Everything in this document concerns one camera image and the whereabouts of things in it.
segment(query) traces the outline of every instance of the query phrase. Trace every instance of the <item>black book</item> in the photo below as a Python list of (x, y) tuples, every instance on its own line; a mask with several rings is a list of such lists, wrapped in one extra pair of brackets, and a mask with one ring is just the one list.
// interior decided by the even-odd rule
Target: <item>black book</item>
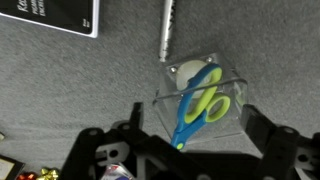
[(97, 37), (99, 4), (100, 0), (0, 0), (0, 15)]

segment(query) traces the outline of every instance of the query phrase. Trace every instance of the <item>pen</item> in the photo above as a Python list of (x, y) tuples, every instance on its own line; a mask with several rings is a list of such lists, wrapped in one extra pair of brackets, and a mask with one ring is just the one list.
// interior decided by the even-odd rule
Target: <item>pen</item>
[(162, 30), (161, 30), (161, 42), (159, 59), (160, 62), (165, 62), (168, 56), (169, 41), (172, 35), (172, 26), (174, 22), (176, 0), (165, 0), (164, 12), (162, 19)]

